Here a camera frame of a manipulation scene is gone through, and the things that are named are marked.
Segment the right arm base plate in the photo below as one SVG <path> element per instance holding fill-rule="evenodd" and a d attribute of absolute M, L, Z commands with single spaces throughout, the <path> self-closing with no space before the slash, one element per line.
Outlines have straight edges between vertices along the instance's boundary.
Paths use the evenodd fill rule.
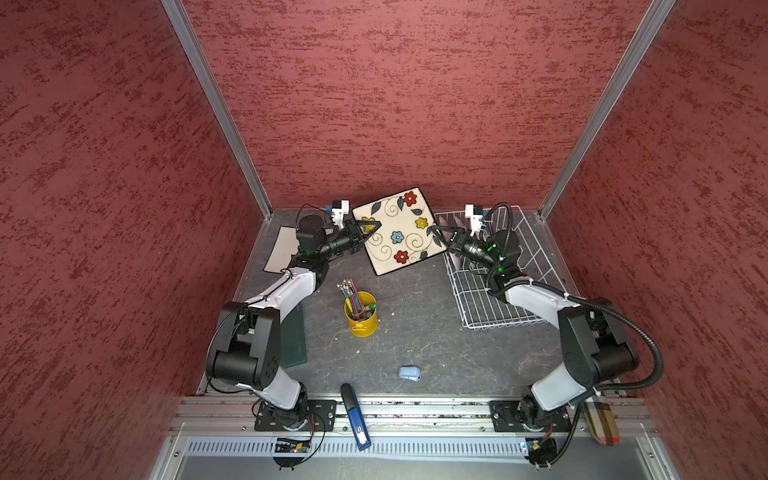
<path fill-rule="evenodd" d="M 489 409 L 497 433 L 560 433 L 572 425 L 566 407 L 545 411 L 528 397 L 490 401 Z"/>

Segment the square plate white back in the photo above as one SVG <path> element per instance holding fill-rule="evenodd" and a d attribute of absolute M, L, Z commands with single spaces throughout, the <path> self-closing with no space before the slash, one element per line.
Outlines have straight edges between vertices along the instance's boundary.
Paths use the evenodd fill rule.
<path fill-rule="evenodd" d="M 289 267 L 292 257 L 298 250 L 299 241 L 296 236 L 296 228 L 281 226 L 263 271 L 281 273 Z"/>

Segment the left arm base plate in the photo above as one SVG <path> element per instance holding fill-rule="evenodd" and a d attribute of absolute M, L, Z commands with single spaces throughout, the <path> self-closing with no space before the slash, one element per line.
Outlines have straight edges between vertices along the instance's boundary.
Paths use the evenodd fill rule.
<path fill-rule="evenodd" d="M 330 432 L 334 428 L 336 400 L 300 400 L 293 409 L 285 410 L 261 403 L 255 411 L 254 430 L 263 432 Z"/>

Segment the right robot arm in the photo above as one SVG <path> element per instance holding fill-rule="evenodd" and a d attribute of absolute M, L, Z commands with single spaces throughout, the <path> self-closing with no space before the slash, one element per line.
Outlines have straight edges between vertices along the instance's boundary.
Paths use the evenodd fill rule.
<path fill-rule="evenodd" d="M 498 301 L 521 308 L 555 326 L 562 363 L 532 384 L 522 396 L 517 421 L 531 430 L 555 422 L 566 405 L 576 405 L 597 387 L 639 366 L 639 355 L 619 320 L 603 312 L 610 303 L 589 305 L 567 292 L 537 282 L 519 268 L 519 240 L 507 229 L 480 240 L 461 227 L 427 229 L 440 245 L 486 269 L 486 292 Z"/>

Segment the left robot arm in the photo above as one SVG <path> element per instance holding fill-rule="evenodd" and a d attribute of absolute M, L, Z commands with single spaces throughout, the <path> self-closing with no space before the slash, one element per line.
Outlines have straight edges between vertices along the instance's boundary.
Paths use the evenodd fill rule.
<path fill-rule="evenodd" d="M 244 302 L 222 307 L 207 350 L 205 373 L 244 389 L 260 400 L 277 424 L 298 431 L 311 419 L 306 387 L 281 367 L 281 324 L 327 276 L 332 259 L 355 253 L 381 228 L 376 220 L 344 219 L 332 226 L 318 215 L 298 221 L 298 246 L 282 277 L 264 292 Z"/>

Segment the square floral plate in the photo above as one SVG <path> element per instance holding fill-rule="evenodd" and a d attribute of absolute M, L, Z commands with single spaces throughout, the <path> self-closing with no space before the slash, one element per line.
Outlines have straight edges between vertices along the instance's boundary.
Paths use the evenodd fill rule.
<path fill-rule="evenodd" d="M 356 207 L 352 215 L 355 220 L 381 223 L 380 229 L 365 243 L 365 251 L 377 276 L 445 252 L 427 233 L 427 228 L 436 224 L 435 215 L 417 187 Z"/>

